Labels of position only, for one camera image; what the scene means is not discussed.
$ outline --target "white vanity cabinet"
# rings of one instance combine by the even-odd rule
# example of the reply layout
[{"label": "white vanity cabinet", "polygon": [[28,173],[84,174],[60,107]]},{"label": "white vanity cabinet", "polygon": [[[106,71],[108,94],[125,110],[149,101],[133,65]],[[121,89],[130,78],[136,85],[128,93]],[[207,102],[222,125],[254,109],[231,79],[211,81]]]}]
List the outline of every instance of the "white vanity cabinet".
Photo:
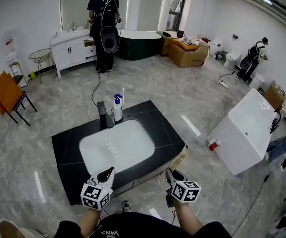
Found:
[{"label": "white vanity cabinet", "polygon": [[59,33],[50,44],[59,77],[61,70],[97,59],[93,39],[86,29]]}]

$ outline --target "person in white shirt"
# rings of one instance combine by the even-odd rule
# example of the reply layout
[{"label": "person in white shirt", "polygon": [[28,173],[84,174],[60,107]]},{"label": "person in white shirt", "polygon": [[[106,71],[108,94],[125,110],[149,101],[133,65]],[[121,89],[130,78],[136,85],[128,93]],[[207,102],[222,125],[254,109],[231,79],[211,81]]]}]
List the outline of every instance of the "person in white shirt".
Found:
[{"label": "person in white shirt", "polygon": [[277,159],[286,152],[286,136],[280,137],[269,143],[265,159],[268,162]]},{"label": "person in white shirt", "polygon": [[250,69],[241,69],[237,73],[237,77],[241,78],[243,82],[246,82],[250,76],[252,75],[253,71],[256,69],[256,67],[263,61],[267,60],[266,53],[266,47],[265,45],[268,44],[268,39],[264,37],[262,41],[259,41],[256,43],[257,48],[259,49],[259,55],[253,60],[251,68]]}]

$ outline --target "cabinet drawer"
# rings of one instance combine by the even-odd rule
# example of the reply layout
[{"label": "cabinet drawer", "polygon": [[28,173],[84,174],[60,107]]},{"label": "cabinet drawer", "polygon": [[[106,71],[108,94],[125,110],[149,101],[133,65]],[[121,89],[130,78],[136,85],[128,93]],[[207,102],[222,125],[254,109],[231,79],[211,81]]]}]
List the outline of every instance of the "cabinet drawer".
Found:
[{"label": "cabinet drawer", "polygon": [[86,50],[85,51],[86,57],[92,57],[97,54],[97,51],[94,45],[85,47],[85,50]]}]

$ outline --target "black countertop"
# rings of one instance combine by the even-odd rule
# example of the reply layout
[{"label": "black countertop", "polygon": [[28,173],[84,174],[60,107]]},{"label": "black countertop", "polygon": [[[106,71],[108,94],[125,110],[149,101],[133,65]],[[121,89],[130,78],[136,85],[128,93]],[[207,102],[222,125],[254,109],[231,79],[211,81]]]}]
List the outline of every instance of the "black countertop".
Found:
[{"label": "black countertop", "polygon": [[[113,190],[147,175],[175,158],[185,147],[183,140],[152,101],[123,110],[121,122],[127,120],[136,120],[142,124],[155,144],[155,152],[146,160],[117,173]],[[71,205],[81,202],[83,184],[90,177],[79,150],[79,143],[84,137],[99,131],[100,120],[97,119],[52,136],[57,167]]]}]

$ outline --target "gray tile floor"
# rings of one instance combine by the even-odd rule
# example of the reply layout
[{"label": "gray tile floor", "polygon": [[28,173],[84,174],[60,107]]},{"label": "gray tile floor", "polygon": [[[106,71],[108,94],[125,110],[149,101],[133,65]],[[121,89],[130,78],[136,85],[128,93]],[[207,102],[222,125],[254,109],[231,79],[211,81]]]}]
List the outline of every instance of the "gray tile floor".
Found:
[{"label": "gray tile floor", "polygon": [[[199,200],[190,206],[207,223],[220,221],[232,234],[241,222],[266,174],[279,165],[261,161],[234,176],[215,153],[204,145],[206,136],[249,91],[234,75],[224,77],[228,89],[219,85],[219,76],[228,73],[219,62],[209,58],[202,68],[179,69],[167,57],[155,56],[140,61],[115,58],[114,70],[101,77],[95,101],[113,107],[114,94],[125,90],[124,107],[152,100],[190,148],[179,169],[202,187]],[[38,112],[26,102],[23,115],[31,123],[16,125],[0,115],[0,220],[9,219],[53,235],[62,220],[77,221],[85,213],[82,206],[70,206],[56,167],[51,136],[94,120],[97,109],[91,93],[98,84],[94,65],[87,64],[62,72],[62,79],[47,72],[42,83],[34,80],[28,96]],[[196,137],[181,115],[186,115],[202,133]],[[284,135],[282,124],[273,137]],[[43,195],[37,190],[39,179]],[[105,208],[118,210],[129,200],[133,210],[149,213],[155,208],[171,222],[166,207],[164,175],[114,198]],[[260,197],[235,237],[264,237],[275,218],[283,211],[286,197],[286,170],[274,171]]]}]

